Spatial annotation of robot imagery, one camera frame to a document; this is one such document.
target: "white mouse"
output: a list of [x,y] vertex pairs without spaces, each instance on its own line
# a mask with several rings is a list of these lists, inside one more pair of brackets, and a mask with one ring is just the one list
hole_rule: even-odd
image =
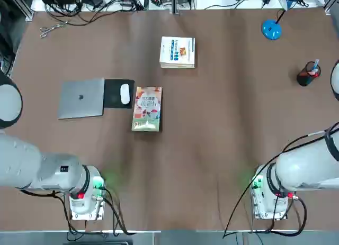
[[130,102],[128,84],[121,85],[121,87],[120,87],[120,97],[121,97],[121,103],[122,104],[127,105]]

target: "white shelf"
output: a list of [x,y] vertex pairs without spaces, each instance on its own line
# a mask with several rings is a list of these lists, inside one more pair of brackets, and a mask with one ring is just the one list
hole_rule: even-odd
[[[235,4],[236,1],[235,0],[194,0],[195,1],[195,9],[196,10],[203,10],[208,6],[211,5],[231,5],[231,4]],[[319,6],[323,6],[325,4],[324,0],[305,0],[305,2],[309,5],[309,8],[314,8],[314,7],[319,7]],[[189,5],[188,4],[183,4],[184,6],[178,5],[178,10],[189,10]],[[261,8],[263,5],[262,0],[249,0],[249,1],[244,1],[242,2],[237,8]],[[71,5],[70,9],[72,10],[75,7],[75,5]],[[230,9],[230,8],[234,8],[234,6],[231,7],[212,7],[209,10],[225,10],[225,9]],[[157,7],[154,4],[152,4],[151,2],[149,3],[149,10],[169,10],[171,8],[171,6],[161,6],[161,7]],[[266,4],[264,6],[264,9],[267,8],[281,8],[281,5],[279,3],[279,0],[271,0],[268,4]],[[300,5],[296,5],[294,8],[302,8]],[[39,12],[39,11],[45,11],[45,7],[44,7],[44,3],[42,2],[42,0],[33,0],[32,5],[31,5],[31,9],[33,11]],[[90,5],[86,6],[83,5],[83,9],[82,11],[84,12],[88,12],[92,9],[92,7]],[[109,6],[107,8],[107,10],[103,10],[104,11],[116,11],[116,10],[120,10],[122,9],[121,5],[118,3],[115,3],[111,6]]]

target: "pen holder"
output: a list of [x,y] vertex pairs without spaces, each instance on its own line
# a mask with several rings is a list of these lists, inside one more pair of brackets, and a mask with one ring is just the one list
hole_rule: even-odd
[[320,66],[314,69],[314,61],[309,61],[305,68],[297,74],[297,81],[301,86],[308,86],[315,78],[321,74]]

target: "book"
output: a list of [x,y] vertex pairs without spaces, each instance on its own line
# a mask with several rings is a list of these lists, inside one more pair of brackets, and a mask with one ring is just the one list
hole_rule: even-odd
[[162,68],[194,68],[195,38],[162,37],[160,66]]
[[161,97],[161,87],[137,87],[133,131],[159,131]]

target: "white book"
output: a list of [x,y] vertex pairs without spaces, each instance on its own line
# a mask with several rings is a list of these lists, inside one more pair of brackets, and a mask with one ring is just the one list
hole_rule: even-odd
[[195,38],[162,37],[160,66],[168,69],[194,68]]

